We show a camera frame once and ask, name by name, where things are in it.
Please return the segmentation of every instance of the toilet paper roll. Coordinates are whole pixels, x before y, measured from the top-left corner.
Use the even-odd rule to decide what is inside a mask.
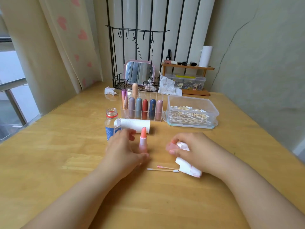
[[[209,61],[210,61],[210,58],[211,58],[212,50],[213,50],[212,46],[203,46],[198,66],[200,66],[200,67],[208,67],[209,66]]]
[[[143,127],[146,127],[146,132],[149,133],[150,121],[149,120],[137,120],[137,119],[125,119],[121,118],[121,127],[132,128],[137,132],[141,132]]]

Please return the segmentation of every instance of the black metal rack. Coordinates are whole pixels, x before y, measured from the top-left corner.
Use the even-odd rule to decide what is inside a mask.
[[[150,39],[150,44],[149,44],[149,53],[150,50],[152,50],[153,53],[153,34],[154,33],[163,33],[163,42],[162,42],[162,54],[161,54],[161,60],[160,60],[160,67],[162,63],[162,56],[163,56],[163,47],[164,47],[164,38],[165,38],[165,33],[170,30],[165,30],[165,31],[154,31],[154,30],[141,30],[141,29],[131,29],[131,28],[116,28],[112,27],[109,25],[106,25],[109,29],[109,43],[110,43],[110,56],[111,56],[111,66],[112,66],[112,83],[113,87],[115,89],[128,89],[132,90],[132,84],[131,82],[128,82],[127,79],[124,79],[124,75],[122,73],[117,72],[117,66],[118,64],[116,63],[116,51],[115,51],[115,43],[114,43],[114,30],[117,31],[117,34],[119,38],[123,38],[124,40],[124,31],[126,31],[126,38],[129,38],[129,31],[133,31],[133,40],[136,40],[136,46],[137,46],[137,37],[138,37],[138,32],[143,32],[143,40],[145,38],[145,33],[149,33],[149,39]],[[139,91],[146,91],[146,92],[158,92],[159,89],[159,77],[154,77],[154,80],[152,82],[145,81],[143,82],[143,86],[138,86]]]

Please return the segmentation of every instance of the pink heart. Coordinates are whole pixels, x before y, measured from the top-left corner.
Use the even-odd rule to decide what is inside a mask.
[[[66,26],[67,19],[66,18],[64,18],[63,16],[59,16],[57,19],[57,22],[63,30],[67,29],[67,26]]]
[[[81,82],[83,83],[83,86],[86,87],[86,79],[83,78],[83,80]]]
[[[79,0],[71,0],[71,2],[75,5],[75,6],[81,6],[79,3]]]
[[[79,61],[79,55],[74,55],[76,61],[78,62]]]
[[[87,34],[83,29],[80,31],[80,34],[78,34],[78,38],[81,40],[87,40]]]

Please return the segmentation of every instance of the wire basket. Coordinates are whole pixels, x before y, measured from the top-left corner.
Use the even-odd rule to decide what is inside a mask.
[[[120,73],[118,75],[115,75],[112,79],[113,87],[115,89],[127,89],[132,90],[132,85],[134,83],[131,83],[127,79],[124,79],[124,74]],[[143,92],[158,92],[159,89],[159,77],[155,77],[153,82],[143,82],[143,86],[138,85],[138,91]]]

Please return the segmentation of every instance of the hook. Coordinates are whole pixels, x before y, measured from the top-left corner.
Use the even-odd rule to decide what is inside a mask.
[[[120,38],[122,38],[122,33],[121,33],[121,29],[120,29],[120,33],[117,32],[117,34],[119,35]]]

